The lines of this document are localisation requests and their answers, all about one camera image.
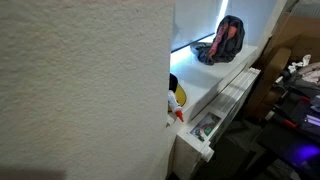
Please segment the white glue bottle orange tip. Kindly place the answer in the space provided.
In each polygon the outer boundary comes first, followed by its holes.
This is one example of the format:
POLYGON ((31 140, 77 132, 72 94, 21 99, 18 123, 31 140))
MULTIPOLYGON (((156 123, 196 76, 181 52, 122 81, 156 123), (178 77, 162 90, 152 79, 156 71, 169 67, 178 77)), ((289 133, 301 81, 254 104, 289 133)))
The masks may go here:
POLYGON ((168 92, 168 105, 171 111, 180 119, 181 122, 183 122, 184 118, 182 113, 182 107, 178 103, 175 93, 172 90, 168 92))

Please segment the white radiator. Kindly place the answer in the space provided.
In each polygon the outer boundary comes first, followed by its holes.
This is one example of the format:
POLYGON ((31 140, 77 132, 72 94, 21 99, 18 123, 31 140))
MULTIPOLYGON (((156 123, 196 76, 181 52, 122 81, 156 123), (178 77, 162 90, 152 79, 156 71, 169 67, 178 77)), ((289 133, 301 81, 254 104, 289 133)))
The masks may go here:
POLYGON ((214 155, 219 140, 244 104, 260 71, 242 71, 210 104, 177 133, 172 171, 180 180, 190 180, 203 162, 214 155))

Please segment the cluttered dark desk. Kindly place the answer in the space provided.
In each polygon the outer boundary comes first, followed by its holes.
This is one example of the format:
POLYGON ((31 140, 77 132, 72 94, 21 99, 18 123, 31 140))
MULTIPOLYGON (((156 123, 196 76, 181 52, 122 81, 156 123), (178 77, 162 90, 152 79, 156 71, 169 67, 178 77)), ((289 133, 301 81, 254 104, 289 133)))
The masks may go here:
POLYGON ((320 64, 311 63, 281 82, 285 94, 258 137, 266 149, 257 161, 258 172, 282 160, 301 180, 320 180, 319 71, 320 64))

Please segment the brown cardboard box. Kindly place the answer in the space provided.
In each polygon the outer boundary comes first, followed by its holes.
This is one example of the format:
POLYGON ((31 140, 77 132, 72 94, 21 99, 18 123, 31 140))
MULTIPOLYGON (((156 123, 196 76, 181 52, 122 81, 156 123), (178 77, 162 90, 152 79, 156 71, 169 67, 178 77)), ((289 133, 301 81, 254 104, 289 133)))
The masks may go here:
POLYGON ((246 116, 258 120, 266 116, 278 98, 278 94, 272 91, 272 85, 288 62, 301 60, 306 54, 312 55, 312 63, 319 61, 320 18, 285 13, 255 63, 262 70, 262 75, 246 105, 246 116))

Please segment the dark grey orange-print t-shirt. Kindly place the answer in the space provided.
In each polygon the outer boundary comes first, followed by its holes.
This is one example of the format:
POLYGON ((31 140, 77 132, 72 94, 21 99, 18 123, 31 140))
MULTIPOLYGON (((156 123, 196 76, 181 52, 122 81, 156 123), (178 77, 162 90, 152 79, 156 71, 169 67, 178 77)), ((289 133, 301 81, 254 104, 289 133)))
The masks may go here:
POLYGON ((191 52, 205 65, 229 63, 242 50, 245 36, 243 21, 232 15, 225 16, 216 31, 211 43, 194 42, 191 52))

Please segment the colourful sticker on radiator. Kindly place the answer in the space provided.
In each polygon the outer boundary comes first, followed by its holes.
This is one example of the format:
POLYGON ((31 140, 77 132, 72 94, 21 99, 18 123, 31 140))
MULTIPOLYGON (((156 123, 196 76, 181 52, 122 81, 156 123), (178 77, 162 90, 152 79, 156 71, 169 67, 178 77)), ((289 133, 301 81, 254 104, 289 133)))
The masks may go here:
POLYGON ((207 113, 203 119, 190 131, 201 142, 211 134, 216 125, 220 122, 221 118, 213 113, 207 113))

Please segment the white windowsill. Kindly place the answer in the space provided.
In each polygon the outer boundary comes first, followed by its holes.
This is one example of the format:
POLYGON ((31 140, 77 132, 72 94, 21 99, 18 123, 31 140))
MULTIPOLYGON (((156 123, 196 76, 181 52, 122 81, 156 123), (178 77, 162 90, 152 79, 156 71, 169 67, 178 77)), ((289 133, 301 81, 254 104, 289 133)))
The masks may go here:
POLYGON ((170 55, 170 73, 177 77, 186 94, 186 102, 181 103, 184 123, 192 120, 255 59, 257 49, 244 43, 231 62, 212 66, 201 63, 189 46, 170 55))

